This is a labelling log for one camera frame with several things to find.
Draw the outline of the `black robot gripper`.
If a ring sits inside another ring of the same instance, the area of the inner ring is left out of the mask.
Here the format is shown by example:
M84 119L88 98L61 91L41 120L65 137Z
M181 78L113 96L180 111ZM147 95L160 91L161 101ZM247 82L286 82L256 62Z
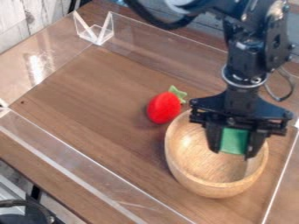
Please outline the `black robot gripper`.
M286 135L287 124L294 119L292 112L266 101L255 89L228 87L220 94L192 98L189 106L189 121L206 128L212 152L220 152L224 128L250 131L246 159L256 156L271 135Z

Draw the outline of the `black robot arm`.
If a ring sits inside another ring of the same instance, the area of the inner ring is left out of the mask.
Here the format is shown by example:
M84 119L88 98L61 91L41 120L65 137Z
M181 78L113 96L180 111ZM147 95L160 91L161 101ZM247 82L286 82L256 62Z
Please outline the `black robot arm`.
M199 14L222 19L228 59L222 69L226 91L189 100L189 121L206 129L210 150L224 151L230 140L239 140L246 159L256 156L268 137L284 135L294 118L290 110L259 96L268 75L291 59L294 45L287 33L287 0L164 0L181 14L171 23L156 17L137 0L127 6L151 25L175 30Z

